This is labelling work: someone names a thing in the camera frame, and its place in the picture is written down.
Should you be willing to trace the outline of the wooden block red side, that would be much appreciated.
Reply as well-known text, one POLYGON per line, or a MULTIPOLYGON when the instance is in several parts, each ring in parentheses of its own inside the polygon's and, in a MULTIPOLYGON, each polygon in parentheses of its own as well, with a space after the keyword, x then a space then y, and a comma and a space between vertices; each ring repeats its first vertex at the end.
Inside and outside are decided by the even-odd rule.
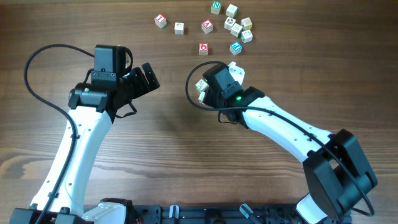
POLYGON ((205 91, 201 92, 198 97, 199 103, 204 104, 203 101, 204 101, 205 97, 206 97, 206 92, 205 91))

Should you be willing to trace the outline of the green Z wooden block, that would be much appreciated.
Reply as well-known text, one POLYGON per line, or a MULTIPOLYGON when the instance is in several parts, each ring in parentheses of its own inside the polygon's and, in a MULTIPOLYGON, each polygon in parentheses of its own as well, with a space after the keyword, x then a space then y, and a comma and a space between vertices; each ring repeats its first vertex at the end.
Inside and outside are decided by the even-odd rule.
POLYGON ((203 79, 200 79, 196 84, 195 84, 195 88, 196 90, 201 93, 204 92, 208 89, 208 84, 206 81, 204 81, 203 79))

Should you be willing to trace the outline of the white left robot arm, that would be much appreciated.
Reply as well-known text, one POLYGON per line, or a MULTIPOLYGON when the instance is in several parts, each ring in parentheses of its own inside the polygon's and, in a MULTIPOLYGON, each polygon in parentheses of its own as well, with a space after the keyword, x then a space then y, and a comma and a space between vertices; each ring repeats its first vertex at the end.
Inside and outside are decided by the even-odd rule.
POLYGON ((104 198, 89 211, 85 193, 93 164, 117 110, 160 85, 150 63, 119 80, 104 82, 94 71, 91 83, 70 92, 69 121, 51 169, 29 208, 15 208, 11 223, 135 223, 140 218, 131 200, 104 198))

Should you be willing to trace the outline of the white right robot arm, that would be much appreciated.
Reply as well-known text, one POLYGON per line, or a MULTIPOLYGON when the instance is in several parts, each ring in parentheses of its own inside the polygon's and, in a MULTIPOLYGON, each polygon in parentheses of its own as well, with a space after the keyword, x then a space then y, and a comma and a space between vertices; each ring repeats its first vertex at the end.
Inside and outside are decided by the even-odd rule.
POLYGON ((207 88, 198 100, 223 113, 230 123, 269 137, 303 165, 308 194, 296 211, 308 223, 341 220, 360 200, 367 202, 367 194, 377 185, 356 136, 345 129, 333 134, 311 126, 253 87, 228 95, 207 88))

